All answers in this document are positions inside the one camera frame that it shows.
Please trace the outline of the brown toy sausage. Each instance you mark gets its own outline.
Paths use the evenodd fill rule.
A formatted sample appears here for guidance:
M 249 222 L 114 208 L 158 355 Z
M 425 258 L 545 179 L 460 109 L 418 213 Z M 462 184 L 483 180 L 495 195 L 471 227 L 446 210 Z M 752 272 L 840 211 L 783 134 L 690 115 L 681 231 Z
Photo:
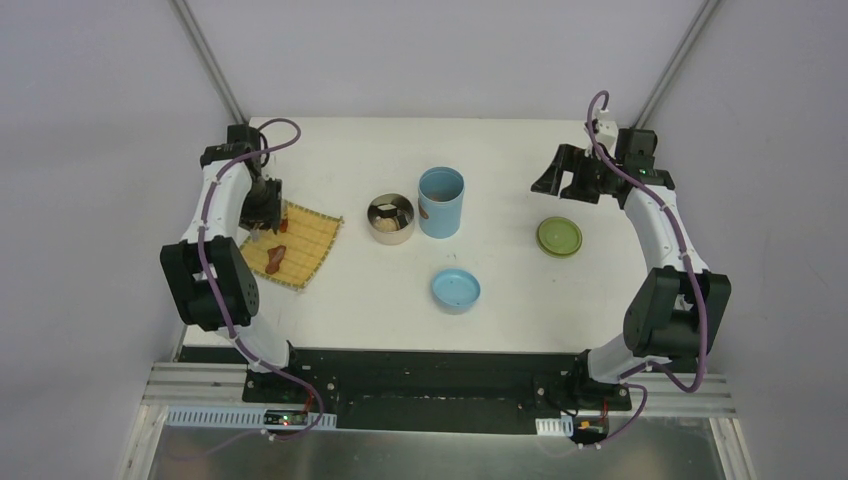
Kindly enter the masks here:
M 267 275 L 274 275 L 280 270 L 286 250 L 287 247 L 285 245 L 277 245 L 267 250 L 268 259 L 264 268 L 264 272 Z

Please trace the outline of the green round lid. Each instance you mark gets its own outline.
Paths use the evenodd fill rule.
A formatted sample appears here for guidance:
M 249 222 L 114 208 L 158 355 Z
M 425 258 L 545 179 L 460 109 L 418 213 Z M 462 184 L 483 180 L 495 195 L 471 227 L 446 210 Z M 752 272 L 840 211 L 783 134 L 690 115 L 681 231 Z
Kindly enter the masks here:
M 539 223 L 535 238 L 542 252 L 553 258 L 568 258 L 582 247 L 583 235 L 579 226 L 564 217 L 549 217 Z

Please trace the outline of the sushi roll white black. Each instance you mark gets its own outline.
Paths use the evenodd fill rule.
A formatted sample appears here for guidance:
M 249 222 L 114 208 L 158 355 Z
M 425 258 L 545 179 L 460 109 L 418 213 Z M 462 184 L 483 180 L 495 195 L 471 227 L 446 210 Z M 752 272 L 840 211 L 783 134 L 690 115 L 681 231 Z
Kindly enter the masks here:
M 377 218 L 388 219 L 396 218 L 398 215 L 398 207 L 394 204 L 381 204 L 374 207 L 374 212 Z

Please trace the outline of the beige round rice ball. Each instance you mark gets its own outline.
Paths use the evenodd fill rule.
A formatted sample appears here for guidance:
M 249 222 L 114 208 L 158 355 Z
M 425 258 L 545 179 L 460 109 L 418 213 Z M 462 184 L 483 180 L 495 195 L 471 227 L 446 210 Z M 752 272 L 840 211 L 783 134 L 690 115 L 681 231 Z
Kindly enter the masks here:
M 398 225 L 396 221 L 392 218 L 388 219 L 380 219 L 378 218 L 374 223 L 373 227 L 376 231 L 381 233 L 392 233 L 398 230 Z

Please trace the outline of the sushi roll red centre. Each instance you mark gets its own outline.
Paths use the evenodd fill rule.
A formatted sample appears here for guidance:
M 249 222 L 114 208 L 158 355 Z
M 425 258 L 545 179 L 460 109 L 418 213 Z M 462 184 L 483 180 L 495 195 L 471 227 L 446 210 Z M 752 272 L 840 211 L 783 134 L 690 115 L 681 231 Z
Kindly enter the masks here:
M 408 216 L 405 212 L 401 211 L 395 216 L 396 223 L 398 225 L 398 229 L 402 230 L 409 225 Z

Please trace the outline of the blue round lid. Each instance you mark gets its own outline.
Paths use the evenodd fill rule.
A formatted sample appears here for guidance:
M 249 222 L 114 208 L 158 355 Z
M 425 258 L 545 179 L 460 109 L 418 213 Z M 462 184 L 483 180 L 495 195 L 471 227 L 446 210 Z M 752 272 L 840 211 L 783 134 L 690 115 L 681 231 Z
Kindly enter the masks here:
M 436 273 L 430 282 L 430 290 L 434 302 L 451 314 L 470 310 L 482 293 L 477 278 L 459 268 L 448 268 Z

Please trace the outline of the metal tongs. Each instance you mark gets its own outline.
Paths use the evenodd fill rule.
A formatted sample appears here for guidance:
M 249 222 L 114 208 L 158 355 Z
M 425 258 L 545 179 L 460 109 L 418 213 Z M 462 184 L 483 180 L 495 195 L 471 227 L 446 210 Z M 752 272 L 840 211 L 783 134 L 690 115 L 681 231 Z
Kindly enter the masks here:
M 280 223 L 277 226 L 268 229 L 251 230 L 249 232 L 249 239 L 252 242 L 279 242 L 284 234 L 279 232 Z

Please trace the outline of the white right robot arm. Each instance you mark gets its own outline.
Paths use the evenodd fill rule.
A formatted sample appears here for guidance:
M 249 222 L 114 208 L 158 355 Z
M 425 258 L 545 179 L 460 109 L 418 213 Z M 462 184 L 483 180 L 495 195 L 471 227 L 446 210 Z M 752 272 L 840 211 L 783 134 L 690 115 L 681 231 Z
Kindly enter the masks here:
M 607 397 L 607 384 L 646 369 L 664 373 L 693 393 L 706 373 L 730 294 L 727 276 L 714 273 L 695 251 L 679 218 L 671 174 L 654 166 L 657 135 L 626 128 L 615 151 L 561 144 L 534 193 L 591 204 L 613 197 L 636 231 L 647 276 L 628 306 L 623 332 L 582 353 L 569 400 L 583 410 Z

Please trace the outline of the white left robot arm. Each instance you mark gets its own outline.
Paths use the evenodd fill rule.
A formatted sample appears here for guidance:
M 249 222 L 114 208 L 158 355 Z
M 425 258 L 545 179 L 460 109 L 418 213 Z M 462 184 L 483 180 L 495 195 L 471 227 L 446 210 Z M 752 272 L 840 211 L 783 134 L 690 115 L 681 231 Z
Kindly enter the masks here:
M 178 242 L 162 247 L 160 263 L 183 323 L 227 340 L 256 372 L 276 368 L 266 389 L 288 405 L 303 396 L 305 378 L 287 367 L 290 349 L 259 311 L 257 280 L 237 242 L 240 230 L 277 233 L 283 224 L 282 182 L 264 174 L 266 153 L 248 124 L 229 126 L 225 143 L 205 149 L 193 218 Z

